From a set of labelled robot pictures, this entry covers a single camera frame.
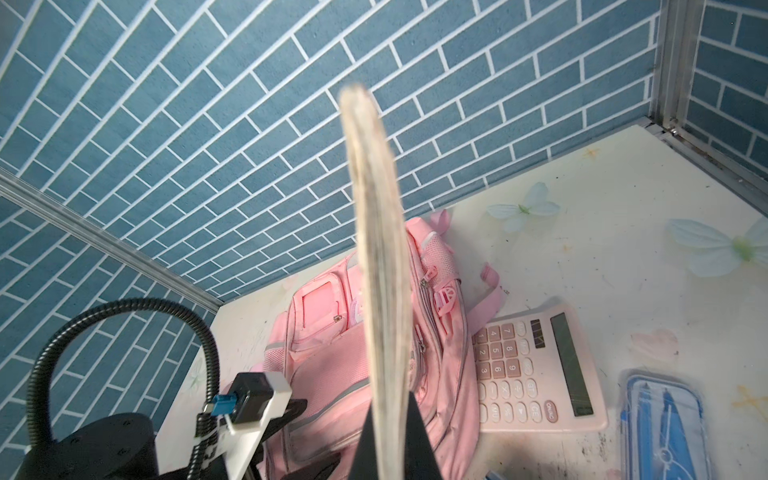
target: wall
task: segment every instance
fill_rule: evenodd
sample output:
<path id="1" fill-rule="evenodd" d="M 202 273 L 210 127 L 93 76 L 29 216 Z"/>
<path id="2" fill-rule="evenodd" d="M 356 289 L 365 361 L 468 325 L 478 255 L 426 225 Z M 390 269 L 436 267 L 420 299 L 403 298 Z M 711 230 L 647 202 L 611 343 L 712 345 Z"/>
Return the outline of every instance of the wall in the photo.
<path id="1" fill-rule="evenodd" d="M 26 379 L 50 336 L 99 303 L 152 296 L 214 315 L 0 197 L 0 478 L 11 478 L 28 444 Z M 197 353 L 192 329 L 169 316 L 116 316 L 65 351 L 51 388 L 62 439 L 115 412 L 142 412 L 160 428 Z"/>
<path id="2" fill-rule="evenodd" d="M 336 96 L 408 216 L 646 115 L 657 0 L 8 0 L 0 159 L 223 300 L 353 245 Z"/>
<path id="3" fill-rule="evenodd" d="M 768 4 L 707 0 L 686 130 L 768 177 Z"/>

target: white table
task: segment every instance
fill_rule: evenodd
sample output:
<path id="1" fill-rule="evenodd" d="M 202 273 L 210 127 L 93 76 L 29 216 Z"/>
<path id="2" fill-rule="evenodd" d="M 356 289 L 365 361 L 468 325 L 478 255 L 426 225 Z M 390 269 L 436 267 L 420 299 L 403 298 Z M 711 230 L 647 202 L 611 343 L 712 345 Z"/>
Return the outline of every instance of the white table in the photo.
<path id="1" fill-rule="evenodd" d="M 555 217 L 502 232 L 484 214 L 518 204 L 536 182 L 561 205 Z M 468 306 L 485 292 L 484 261 L 511 295 L 501 314 L 560 296 L 578 309 L 601 374 L 610 424 L 590 435 L 483 434 L 468 478 L 489 470 L 510 479 L 620 478 L 621 373 L 647 368 L 687 380 L 703 395 L 710 457 L 721 478 L 768 472 L 768 270 L 742 264 L 727 276 L 686 271 L 686 249 L 665 231 L 689 218 L 743 235 L 760 217 L 731 192 L 640 127 L 537 167 L 450 208 L 445 235 L 455 249 Z M 212 330 L 222 383 L 261 361 L 275 316 L 327 260 L 223 306 Z M 184 465 L 203 401 L 202 353 L 157 437 L 161 471 Z"/>

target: calculator screen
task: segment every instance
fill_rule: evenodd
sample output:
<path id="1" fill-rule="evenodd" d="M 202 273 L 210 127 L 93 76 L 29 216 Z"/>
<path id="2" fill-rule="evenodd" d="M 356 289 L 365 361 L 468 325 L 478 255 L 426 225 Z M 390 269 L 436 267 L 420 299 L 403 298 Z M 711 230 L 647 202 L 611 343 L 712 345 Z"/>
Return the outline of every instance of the calculator screen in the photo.
<path id="1" fill-rule="evenodd" d="M 560 363 L 563 365 L 565 384 L 568 387 L 568 395 L 571 397 L 571 407 L 573 407 L 574 415 L 577 417 L 593 415 L 592 402 L 589 400 L 587 384 L 584 383 L 584 376 L 581 374 L 581 366 L 576 356 L 574 340 L 571 337 L 571 329 L 568 328 L 565 314 L 561 313 L 560 315 L 553 316 L 550 321 L 552 323 L 554 340 L 558 344 Z"/>

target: pink backpack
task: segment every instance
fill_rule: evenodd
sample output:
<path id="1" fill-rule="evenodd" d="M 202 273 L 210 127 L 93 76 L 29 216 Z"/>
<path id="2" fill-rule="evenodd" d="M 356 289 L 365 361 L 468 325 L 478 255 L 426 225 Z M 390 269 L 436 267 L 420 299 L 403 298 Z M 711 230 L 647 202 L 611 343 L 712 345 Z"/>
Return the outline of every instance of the pink backpack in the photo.
<path id="1" fill-rule="evenodd" d="M 433 216 L 440 233 L 447 212 Z M 406 223 L 411 251 L 414 392 L 442 477 L 458 479 L 472 460 L 479 431 L 477 378 L 470 336 L 501 308 L 505 294 L 486 265 L 481 277 L 494 287 L 469 316 L 450 247 L 421 218 Z M 353 253 L 301 287 L 270 334 L 263 369 L 281 372 L 306 411 L 265 444 L 263 475 L 286 473 L 341 452 L 330 478 L 346 478 L 371 401 L 363 333 L 360 272 Z"/>

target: pink calculator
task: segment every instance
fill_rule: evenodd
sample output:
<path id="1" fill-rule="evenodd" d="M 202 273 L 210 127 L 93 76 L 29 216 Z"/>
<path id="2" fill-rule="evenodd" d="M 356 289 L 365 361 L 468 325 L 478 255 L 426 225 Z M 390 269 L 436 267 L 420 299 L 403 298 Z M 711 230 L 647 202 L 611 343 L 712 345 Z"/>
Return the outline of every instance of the pink calculator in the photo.
<path id="1" fill-rule="evenodd" d="M 482 432 L 593 432 L 607 412 L 576 312 L 559 299 L 472 337 Z"/>

